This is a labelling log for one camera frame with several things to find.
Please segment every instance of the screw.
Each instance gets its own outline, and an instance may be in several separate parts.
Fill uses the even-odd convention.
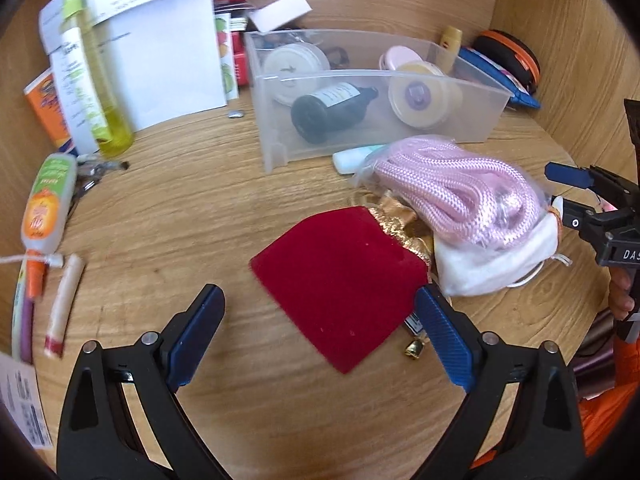
[[[482,341],[488,345],[497,345],[500,342],[500,338],[494,332],[485,332],[482,334]]]
[[[82,351],[85,354],[90,354],[91,352],[93,352],[96,348],[98,348],[98,343],[95,341],[87,341],[86,343],[84,343],[82,345]]]
[[[158,341],[158,332],[145,332],[140,338],[143,345],[152,345]]]
[[[549,352],[550,354],[556,354],[558,353],[558,345],[556,343],[554,343],[553,341],[545,341],[542,346],[544,347],[544,349]]]

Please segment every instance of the white pouch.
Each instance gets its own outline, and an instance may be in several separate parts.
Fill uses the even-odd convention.
[[[562,197],[553,201],[562,219]],[[558,250],[561,223],[547,213],[532,229],[527,240],[514,248],[489,250],[471,244],[452,245],[434,234],[434,256],[440,288],[446,296],[480,296],[507,286],[520,286],[540,272],[545,260],[571,260]]]

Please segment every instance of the orange box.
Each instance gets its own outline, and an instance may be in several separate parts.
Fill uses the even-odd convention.
[[[66,129],[51,69],[45,70],[24,89],[24,95],[36,112],[42,126],[59,152],[77,155],[74,142]]]

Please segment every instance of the pink braided rope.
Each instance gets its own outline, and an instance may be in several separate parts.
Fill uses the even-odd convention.
[[[372,161],[372,170],[380,184],[452,243],[514,246],[543,211],[536,190],[515,168],[442,137],[394,142]]]

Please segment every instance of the wooden table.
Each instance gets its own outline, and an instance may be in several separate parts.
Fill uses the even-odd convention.
[[[217,459],[236,479],[408,479],[463,399],[427,347],[403,353],[398,328],[353,372],[334,370],[274,304],[249,259],[309,215],[346,205],[351,188],[329,157],[264,174],[248,92],[228,108],[178,118],[138,136],[129,171],[82,199],[61,250],[87,262],[62,361],[43,356],[61,273],[52,270],[36,307],[34,358],[55,441],[66,385],[83,342],[132,344],[161,330],[205,283],[222,287],[227,311],[193,382],[178,398]],[[542,177],[569,156],[526,114],[505,112],[492,138],[470,149],[500,156]],[[556,192],[565,189],[556,188]],[[575,194],[577,200],[585,196]],[[574,233],[561,252],[571,268],[545,265],[519,289],[455,300],[481,331],[513,344],[558,342],[575,352],[604,296],[605,271]],[[134,420],[152,459],[164,462],[133,387]],[[513,400],[510,388],[485,447],[494,444]],[[46,454],[54,464],[53,452]]]

